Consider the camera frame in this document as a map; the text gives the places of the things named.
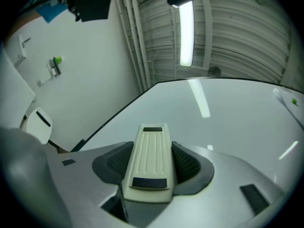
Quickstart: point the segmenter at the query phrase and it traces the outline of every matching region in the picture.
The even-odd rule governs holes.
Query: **black edge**
[[[50,145],[52,145],[53,147],[55,147],[56,149],[62,149],[58,144],[56,144],[56,143],[54,143],[53,141],[51,141],[50,139],[48,140],[48,143],[50,144]]]
[[[144,127],[143,132],[162,132],[162,127]]]
[[[167,179],[165,179],[165,178],[151,179],[151,178],[133,177],[132,186],[138,187],[138,188],[166,188]]]
[[[143,94],[145,94],[148,90],[152,89],[154,86],[156,86],[157,84],[161,84],[161,83],[168,83],[168,82],[174,82],[174,81],[181,81],[181,80],[188,80],[188,79],[238,79],[238,80],[247,80],[247,81],[255,81],[255,82],[260,82],[260,83],[265,83],[265,84],[270,84],[270,85],[275,85],[275,86],[280,86],[280,87],[285,87],[287,89],[291,89],[294,91],[297,91],[301,94],[304,94],[304,92],[297,90],[297,89],[293,89],[291,87],[285,86],[285,85],[280,85],[280,84],[276,84],[276,83],[271,83],[271,82],[266,82],[266,81],[262,81],[262,80],[256,80],[256,79],[248,79],[248,78],[232,78],[232,77],[221,77],[221,78],[214,78],[214,77],[197,77],[197,78],[181,78],[181,79],[173,79],[173,80],[167,80],[167,81],[162,81],[162,82],[157,82],[156,84],[152,85],[149,89],[145,90],[144,92],[142,92],[139,96],[137,96],[134,100],[132,100],[129,104],[127,104],[125,107],[123,107],[120,111],[118,111],[115,115],[113,115],[108,121],[106,121],[100,128],[98,128],[94,133],[92,133],[92,135],[90,137],[87,138],[87,140],[85,141],[85,144],[87,142],[89,142],[89,140],[91,138],[94,137],[94,135],[96,133],[98,133],[104,126],[106,126],[113,118],[115,118],[120,112],[122,112],[125,108],[127,108],[129,105],[131,105],[134,101],[136,101],[139,97],[141,97]]]
[[[38,111],[36,111],[36,114],[48,127],[51,126],[51,124],[49,124],[49,122]]]
[[[77,151],[79,151],[82,148],[82,146],[84,146],[85,143],[86,143],[86,141],[84,139],[80,140],[78,142],[78,144],[76,144],[76,146],[70,152],[77,152]]]

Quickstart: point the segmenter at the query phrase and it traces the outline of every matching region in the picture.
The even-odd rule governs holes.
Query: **white plastic part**
[[[49,115],[40,107],[36,108],[25,120],[22,125],[22,130],[36,137],[42,144],[46,144],[51,136],[52,132],[52,119]]]
[[[162,131],[143,131],[145,127],[161,127]],[[134,178],[148,181],[166,180],[165,187],[139,187]],[[172,199],[174,167],[167,124],[142,124],[137,132],[126,175],[123,197],[126,200],[165,203]]]
[[[180,9],[180,65],[192,65],[194,48],[194,12],[192,1],[179,7]]]
[[[56,76],[56,75],[57,75],[54,68],[52,68],[52,75],[53,75],[53,76]]]
[[[35,92],[28,86],[0,45],[0,126],[19,128]]]

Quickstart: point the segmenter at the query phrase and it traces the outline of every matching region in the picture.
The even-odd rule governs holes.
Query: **white desk surface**
[[[267,83],[239,79],[190,79],[159,83],[97,132],[81,151],[134,141],[138,126],[166,123],[172,141],[237,156],[289,191],[304,156],[299,123]],[[210,117],[202,117],[208,102]],[[291,91],[304,102],[304,95]],[[284,158],[279,157],[295,142]]]

